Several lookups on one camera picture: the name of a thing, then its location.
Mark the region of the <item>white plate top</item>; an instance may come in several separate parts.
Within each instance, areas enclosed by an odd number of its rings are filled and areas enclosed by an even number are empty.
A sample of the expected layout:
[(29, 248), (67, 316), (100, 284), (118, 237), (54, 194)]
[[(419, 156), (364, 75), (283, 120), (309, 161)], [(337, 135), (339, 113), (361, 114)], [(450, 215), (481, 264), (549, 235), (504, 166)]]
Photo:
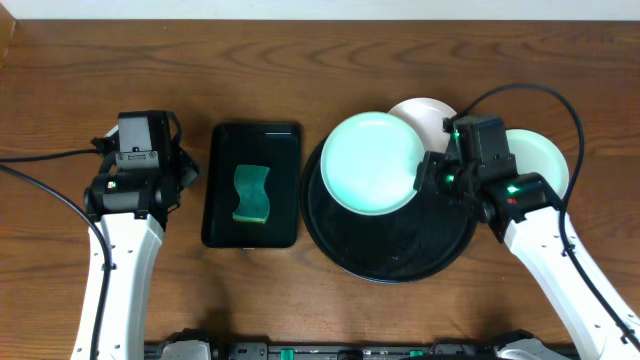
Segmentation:
[(408, 123), (426, 151), (446, 151), (450, 134), (443, 130), (443, 120), (456, 115), (448, 104), (433, 98), (411, 98), (396, 104), (388, 113)]

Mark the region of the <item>mint plate bottom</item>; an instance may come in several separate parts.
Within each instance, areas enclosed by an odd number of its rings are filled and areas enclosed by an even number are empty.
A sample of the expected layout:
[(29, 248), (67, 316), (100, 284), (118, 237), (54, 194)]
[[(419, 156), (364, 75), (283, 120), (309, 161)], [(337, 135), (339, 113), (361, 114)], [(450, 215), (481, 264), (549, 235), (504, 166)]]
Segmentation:
[(408, 204), (425, 149), (416, 131), (385, 112), (364, 112), (341, 122), (327, 137), (320, 158), (323, 183), (347, 210), (366, 216)]

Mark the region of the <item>green scrubbing sponge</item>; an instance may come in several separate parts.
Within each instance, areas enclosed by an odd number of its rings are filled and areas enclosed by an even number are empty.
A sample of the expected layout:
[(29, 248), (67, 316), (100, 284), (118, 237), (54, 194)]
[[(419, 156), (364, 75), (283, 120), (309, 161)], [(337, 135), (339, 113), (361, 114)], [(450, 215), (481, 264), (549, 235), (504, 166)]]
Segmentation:
[(264, 224), (270, 214), (270, 200), (265, 183), (270, 168), (240, 164), (236, 167), (233, 183), (239, 203), (232, 214), (237, 222)]

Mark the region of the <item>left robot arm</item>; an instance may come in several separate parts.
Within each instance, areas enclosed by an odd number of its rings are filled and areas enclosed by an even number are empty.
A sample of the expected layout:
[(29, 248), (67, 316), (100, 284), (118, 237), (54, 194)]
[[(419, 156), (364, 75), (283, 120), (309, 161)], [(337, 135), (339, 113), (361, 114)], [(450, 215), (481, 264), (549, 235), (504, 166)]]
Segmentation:
[(74, 359), (141, 359), (168, 215), (199, 166), (179, 146), (107, 155), (85, 191), (90, 262)]

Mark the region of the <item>mint plate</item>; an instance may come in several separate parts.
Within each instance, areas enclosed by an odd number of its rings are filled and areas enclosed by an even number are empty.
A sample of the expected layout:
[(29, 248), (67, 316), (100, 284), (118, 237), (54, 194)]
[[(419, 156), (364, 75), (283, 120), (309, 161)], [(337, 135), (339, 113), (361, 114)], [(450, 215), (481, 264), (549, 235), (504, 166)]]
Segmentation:
[(341, 122), (327, 137), (320, 158), (323, 183), (347, 210), (366, 216), (408, 204), (425, 149), (416, 131), (385, 112), (364, 112)]
[(568, 189), (569, 168), (559, 148), (543, 135), (526, 129), (509, 129), (506, 137), (518, 174), (538, 173), (562, 198)]

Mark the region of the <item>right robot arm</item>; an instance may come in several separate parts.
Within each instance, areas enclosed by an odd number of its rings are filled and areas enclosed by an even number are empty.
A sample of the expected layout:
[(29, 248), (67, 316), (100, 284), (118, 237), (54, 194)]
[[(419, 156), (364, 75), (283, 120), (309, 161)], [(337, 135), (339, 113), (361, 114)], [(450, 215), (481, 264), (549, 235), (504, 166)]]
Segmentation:
[(428, 152), (415, 186), (461, 201), (491, 228), (534, 277), (581, 358), (638, 358), (639, 318), (571, 224), (563, 156), (528, 150), (483, 162)]

